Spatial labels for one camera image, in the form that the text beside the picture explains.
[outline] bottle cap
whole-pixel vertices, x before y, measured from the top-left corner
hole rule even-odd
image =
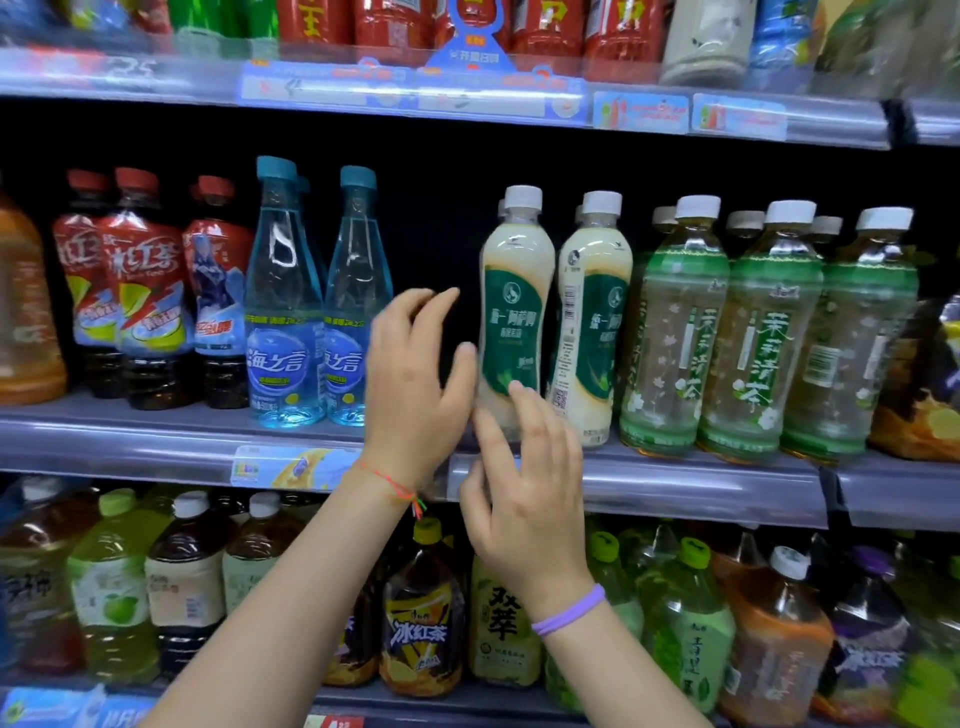
[[[200,175],[197,180],[197,187],[200,194],[204,197],[230,197],[236,194],[233,188],[233,182],[223,177],[210,177],[209,175]]]
[[[594,531],[590,534],[590,556],[604,564],[612,564],[620,555],[620,542],[607,531]]]
[[[153,172],[147,172],[144,169],[117,167],[114,174],[116,175],[117,186],[120,189],[142,189],[155,195],[160,189],[160,180],[156,178]]]
[[[174,516],[179,519],[195,519],[209,507],[204,491],[188,491],[174,498]]]
[[[122,516],[127,511],[133,510],[136,505],[136,493],[133,492],[133,488],[118,488],[100,496],[97,505],[100,508],[100,515],[105,519]]]
[[[810,226],[810,232],[818,235],[839,235],[841,229],[843,229],[843,218],[829,215],[817,215]]]
[[[809,225],[817,213],[817,204],[809,200],[777,200],[767,207],[764,225],[799,223]]]
[[[710,565],[710,547],[697,539],[681,539],[680,560],[691,569],[706,569]]]
[[[367,167],[353,167],[350,165],[341,167],[340,186],[376,189],[376,173]]]
[[[619,192],[598,190],[584,195],[583,214],[585,215],[590,215],[593,212],[606,212],[609,215],[619,217],[622,207],[623,195]]]
[[[765,217],[761,209],[739,209],[727,215],[727,230],[761,231]]]
[[[250,516],[255,519],[269,519],[280,510],[280,494],[274,491],[254,493],[250,496]]]
[[[893,574],[894,557],[879,548],[854,546],[853,560],[861,569],[873,576]]]
[[[716,220],[720,214],[720,198],[713,195],[687,195],[677,201],[677,219],[708,217]]]
[[[275,180],[296,182],[297,165],[290,161],[290,159],[282,159],[280,157],[257,157],[256,178],[258,180],[273,178]]]
[[[107,175],[85,169],[68,169],[66,171],[66,181],[76,190],[106,192],[110,189],[110,178]]]
[[[676,225],[677,209],[672,205],[654,207],[654,225]]]
[[[440,519],[425,518],[414,523],[414,541],[421,546],[436,544],[444,537]]]
[[[503,196],[503,206],[506,208],[531,207],[535,210],[543,210],[543,190],[529,184],[514,184],[507,187],[507,192]]]
[[[777,546],[770,554],[770,568],[793,581],[803,581],[810,568],[810,557],[789,546]]]
[[[870,207],[856,221],[859,231],[908,231],[913,221],[910,207]]]
[[[28,502],[46,500],[58,496],[63,490],[63,481],[58,477],[30,475],[20,481],[23,499]]]

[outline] clear blue bottle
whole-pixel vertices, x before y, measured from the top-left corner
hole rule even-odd
[[[326,284],[326,392],[330,419],[362,427],[367,348],[373,317],[394,297],[373,203],[376,175],[366,167],[340,170],[344,217]]]
[[[300,209],[303,210],[303,229],[306,231],[306,243],[313,253],[313,264],[317,266],[317,275],[320,276],[320,292],[324,292],[329,272],[326,270],[324,257],[320,255],[320,243],[317,231],[313,227],[313,215],[310,213],[310,180],[303,175],[297,177],[297,191],[300,194]]]
[[[260,222],[247,273],[250,407],[265,427],[324,416],[324,299],[300,219],[297,165],[258,157]]]

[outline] green bottle cap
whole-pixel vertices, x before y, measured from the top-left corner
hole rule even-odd
[[[440,519],[420,519],[414,523],[414,541],[421,546],[432,546],[444,537]]]
[[[590,556],[604,564],[611,564],[620,555],[620,542],[612,533],[594,531],[590,534]]]
[[[680,560],[691,569],[706,569],[710,565],[710,547],[696,539],[681,539]]]
[[[105,519],[122,516],[127,511],[133,510],[136,505],[136,493],[133,492],[133,488],[119,488],[100,496],[98,505],[100,515]]]

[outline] plastic bottle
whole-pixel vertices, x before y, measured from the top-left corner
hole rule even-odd
[[[362,427],[370,327],[394,297],[394,282],[373,211],[376,175],[366,167],[343,167],[340,186],[344,217],[324,300],[326,404],[337,425]]]
[[[204,399],[214,409],[238,409],[247,396],[244,295],[253,233],[235,224],[233,182],[201,175],[202,218],[183,232],[190,282],[197,296],[194,348],[204,370]]]
[[[54,222],[57,255],[73,298],[73,339],[81,347],[84,384],[102,400],[123,397],[121,354],[114,346],[119,306],[107,276],[107,261],[97,226],[107,214],[110,180],[106,175],[70,169],[67,182],[75,198]]]
[[[404,60],[408,48],[433,47],[433,0],[353,0],[356,44],[395,49],[388,58]]]
[[[711,226],[720,198],[677,202],[677,227],[643,275],[634,357],[620,408],[620,439],[647,455],[692,446],[730,263]]]
[[[457,29],[453,27],[453,20],[447,9],[448,0],[437,0],[437,16],[434,20],[434,48],[443,48],[454,36]],[[496,19],[497,9],[503,12],[503,27],[493,37],[500,44],[501,50],[510,50],[511,27],[513,26],[513,4],[510,0],[457,0],[457,11],[460,17],[471,28],[482,28],[490,25]]]
[[[667,5],[664,0],[591,0],[584,77],[611,84],[655,83],[655,64],[666,43]]]
[[[763,231],[766,213],[761,209],[739,209],[727,215],[723,248],[730,260],[746,253]]]
[[[540,391],[543,311],[556,267],[553,243],[537,218],[539,187],[517,184],[504,196],[507,216],[480,254],[480,380],[477,397],[508,440],[519,440],[519,421],[507,387],[514,379]]]
[[[379,562],[373,567],[363,589],[353,602],[353,611],[340,635],[324,677],[324,685],[357,688],[370,682],[380,664],[380,593],[376,576]]]
[[[227,615],[224,549],[235,533],[204,491],[189,491],[174,500],[174,521],[150,547],[147,596],[164,677],[180,674]]]
[[[804,93],[813,75],[810,53],[816,0],[759,0],[744,86],[768,93]]]
[[[832,463],[866,449],[890,353],[920,288],[900,248],[912,219],[909,207],[865,209],[857,239],[824,267],[786,403],[788,452]]]
[[[97,521],[86,502],[63,495],[59,478],[22,481],[23,513],[0,534],[3,608],[20,669],[67,674],[84,666],[66,559]]]
[[[756,0],[677,0],[663,51],[662,85],[739,88]]]
[[[949,583],[937,597],[936,618],[922,634],[921,649],[907,659],[891,716],[904,728],[960,725],[960,556],[950,557]]]
[[[437,519],[417,521],[413,557],[383,588],[380,677],[401,695],[446,695],[463,673],[464,594],[442,538]]]
[[[613,534],[594,531],[589,536],[587,566],[597,584],[607,593],[607,601],[620,617],[623,626],[638,641],[643,634],[643,609],[640,607],[629,577],[620,567],[620,546]],[[550,696],[570,711],[582,713],[580,700],[549,654],[543,668],[544,685]]]
[[[731,269],[698,442],[733,463],[777,451],[783,406],[824,283],[804,242],[816,205],[780,200],[767,208],[757,242]]]
[[[470,579],[470,670],[494,685],[528,688],[540,678],[543,643],[516,597],[473,557]]]
[[[297,165],[258,157],[263,197],[247,273],[250,405],[265,427],[297,427],[325,413],[324,301],[300,220]]]
[[[840,725],[873,726],[894,707],[913,629],[884,581],[893,572],[890,554],[857,546],[853,560],[862,573],[829,615],[836,642],[813,709]]]
[[[555,73],[572,73],[584,47],[584,0],[518,0],[514,12],[513,53],[520,70],[549,63]],[[559,58],[567,61],[553,61]]]
[[[622,204],[618,192],[588,192],[583,225],[560,249],[563,315],[550,403],[585,448],[610,437],[616,335],[634,264],[630,244],[616,228]]]
[[[623,392],[627,388],[627,379],[630,377],[630,365],[634,361],[634,344],[636,343],[636,325],[640,316],[641,290],[643,288],[643,274],[654,251],[666,239],[666,236],[677,227],[677,209],[674,206],[654,208],[653,234],[643,241],[639,250],[634,250],[634,270],[630,274],[630,291],[627,294],[627,304],[623,311],[623,326],[617,343],[616,373],[613,386],[613,415],[620,417],[620,407],[623,403]]]
[[[620,564],[634,583],[636,594],[643,592],[643,582],[654,570],[680,554],[680,542],[671,522],[659,519],[641,528],[627,528],[616,537],[620,542]]]
[[[680,556],[643,582],[643,646],[702,713],[716,705],[733,644],[733,616],[708,569],[710,549],[684,538]]]
[[[196,398],[193,315],[180,231],[167,223],[152,172],[116,169],[120,202],[100,226],[110,286],[120,304],[117,348],[127,401],[170,409]]]
[[[831,260],[836,253],[833,247],[833,241],[836,240],[837,235],[840,234],[840,230],[842,229],[842,217],[817,215],[813,218],[813,224],[810,225],[810,232],[806,234],[805,240],[813,246],[814,253],[816,253],[821,260]]]
[[[353,4],[336,0],[278,0],[280,40],[351,45]]]
[[[66,368],[50,312],[43,242],[0,188],[0,405],[64,394]]]
[[[224,554],[228,616],[274,567],[302,530],[301,521],[280,510],[278,493],[270,491],[251,496],[250,519],[240,526]]]
[[[765,569],[767,560],[756,545],[755,524],[717,524],[708,543],[713,556],[710,559],[710,571],[713,578],[724,589],[744,574]]]
[[[157,676],[156,632],[143,563],[170,520],[136,508],[130,488],[104,493],[99,504],[103,519],[67,560],[87,670],[107,683],[149,683]]]
[[[736,638],[720,711],[733,721],[805,725],[833,645],[827,615],[801,583],[809,565],[801,553],[777,546],[770,569],[748,574],[729,591]]]

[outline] hand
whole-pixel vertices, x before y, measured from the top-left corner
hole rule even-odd
[[[473,406],[476,348],[464,342],[441,389],[444,319],[460,290],[439,296],[412,288],[373,319],[367,358],[363,460],[400,485],[419,490],[460,442]]]
[[[477,407],[481,457],[460,489],[460,508],[477,555],[537,622],[593,587],[584,545],[584,454],[570,426],[536,392],[518,381],[509,391],[520,422],[520,469],[493,415]]]

